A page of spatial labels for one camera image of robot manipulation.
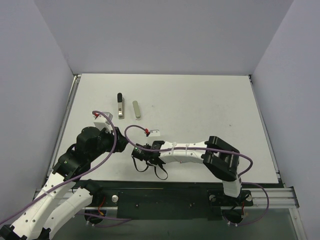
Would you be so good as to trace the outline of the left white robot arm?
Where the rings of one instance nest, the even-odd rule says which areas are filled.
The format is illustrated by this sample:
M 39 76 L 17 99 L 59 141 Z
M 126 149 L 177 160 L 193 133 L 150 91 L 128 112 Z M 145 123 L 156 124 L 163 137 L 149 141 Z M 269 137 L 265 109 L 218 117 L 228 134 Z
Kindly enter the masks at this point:
M 92 179 L 82 183 L 63 204 L 60 199 L 91 171 L 91 163 L 104 153 L 121 153 L 128 144 L 119 128 L 93 126 L 84 128 L 76 142 L 61 155 L 37 197 L 20 210 L 12 224 L 3 225 L 5 240 L 50 240 L 82 208 L 99 205 L 104 196 L 102 186 Z

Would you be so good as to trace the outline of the olive green stapler cover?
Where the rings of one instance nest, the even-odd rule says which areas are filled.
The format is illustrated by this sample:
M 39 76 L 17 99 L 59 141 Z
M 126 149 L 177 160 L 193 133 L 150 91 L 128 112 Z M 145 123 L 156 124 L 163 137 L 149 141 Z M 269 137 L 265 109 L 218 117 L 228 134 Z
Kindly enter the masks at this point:
M 138 103 L 136 100 L 134 100 L 134 101 L 132 102 L 132 106 L 133 106 L 135 118 L 136 118 L 137 120 L 140 120 L 141 117 L 142 117 L 142 115 L 141 115 L 141 110 L 140 110 L 139 103 Z

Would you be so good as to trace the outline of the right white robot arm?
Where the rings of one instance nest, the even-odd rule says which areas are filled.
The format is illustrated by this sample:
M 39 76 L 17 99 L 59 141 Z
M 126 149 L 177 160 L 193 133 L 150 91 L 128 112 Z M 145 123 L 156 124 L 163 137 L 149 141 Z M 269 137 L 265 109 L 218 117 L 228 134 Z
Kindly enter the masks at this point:
M 196 143 L 176 143 L 155 140 L 151 145 L 136 144 L 131 157 L 144 161 L 147 166 L 164 169 L 165 164 L 193 163 L 204 165 L 222 181 L 224 201 L 236 204 L 242 197 L 241 174 L 238 173 L 239 158 L 244 157 L 238 149 L 217 136 Z

